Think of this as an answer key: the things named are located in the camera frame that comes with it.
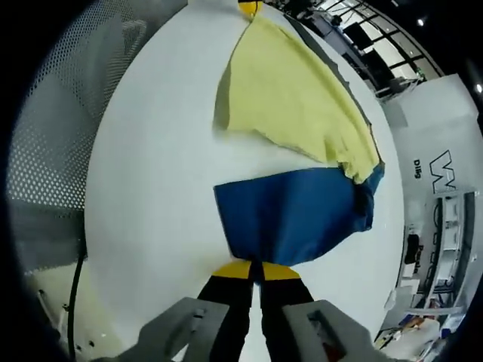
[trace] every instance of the desk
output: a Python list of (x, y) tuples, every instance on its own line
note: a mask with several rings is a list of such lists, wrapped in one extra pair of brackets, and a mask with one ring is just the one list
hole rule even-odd
[[(263, 6), (262, 15), (293, 31), (275, 9)], [(247, 26), (236, 2), (188, 5), (141, 50), (103, 116), (89, 165), (85, 231), (93, 279), (126, 348), (146, 322), (197, 296), (211, 272), (230, 261), (215, 185), (323, 167), (261, 137), (214, 131), (218, 81)], [(373, 122), (386, 176), (372, 230), (294, 269), (314, 298), (330, 300), (375, 336), (401, 261), (398, 159), (374, 95), (318, 41)], [(251, 320), (241, 360), (269, 360), (256, 288)]]

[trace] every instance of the blue object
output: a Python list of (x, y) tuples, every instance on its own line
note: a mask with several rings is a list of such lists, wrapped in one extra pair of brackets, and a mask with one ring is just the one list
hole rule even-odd
[(413, 315), (412, 314), (408, 314), (406, 315), (404, 318), (402, 318), (402, 321), (399, 322), (399, 326), (400, 327), (403, 327), (407, 322), (409, 322), (411, 319), (413, 319)]
[(448, 328), (443, 328), (441, 330), (441, 339), (446, 339), (451, 335), (451, 330)]
[(232, 254), (296, 265), (372, 226), (384, 163), (355, 185), (339, 168), (310, 168), (214, 188)]

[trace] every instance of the yellow object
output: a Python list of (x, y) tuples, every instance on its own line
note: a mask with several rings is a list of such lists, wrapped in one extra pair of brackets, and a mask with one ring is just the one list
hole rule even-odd
[(241, 11), (252, 17), (262, 8), (262, 2), (239, 2), (238, 6)]
[(258, 14), (226, 72), (228, 130), (255, 130), (317, 161), (336, 161), (355, 183), (363, 183), (379, 164), (369, 126), (351, 96), (289, 32)]
[(266, 281), (285, 281), (287, 279), (300, 279), (299, 274), (287, 266), (263, 262), (263, 276)]
[(251, 262), (237, 260), (229, 264), (225, 264), (213, 273), (214, 277), (248, 279), (250, 273)]

